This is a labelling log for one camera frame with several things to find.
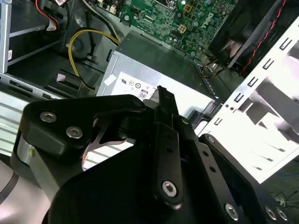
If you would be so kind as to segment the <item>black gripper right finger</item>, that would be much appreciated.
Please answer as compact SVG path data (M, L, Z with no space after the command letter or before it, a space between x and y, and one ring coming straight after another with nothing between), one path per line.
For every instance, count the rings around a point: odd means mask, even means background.
M187 161L188 222L194 224L291 224L290 215L212 135L197 137L183 117L174 119Z

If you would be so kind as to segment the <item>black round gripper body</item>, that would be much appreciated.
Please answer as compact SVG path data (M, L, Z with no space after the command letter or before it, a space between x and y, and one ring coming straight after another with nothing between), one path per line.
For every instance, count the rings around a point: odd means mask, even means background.
M50 224L222 224L206 175L180 144L184 199L172 210L152 193L153 153L130 148L70 179L48 213Z

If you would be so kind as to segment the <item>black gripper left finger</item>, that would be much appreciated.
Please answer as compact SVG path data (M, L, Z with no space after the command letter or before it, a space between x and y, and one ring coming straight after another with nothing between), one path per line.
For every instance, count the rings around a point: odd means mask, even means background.
M158 87L148 106L133 95L37 101L23 111L15 156L53 202L73 177L130 148L153 153L152 193L170 209L183 201L175 97Z

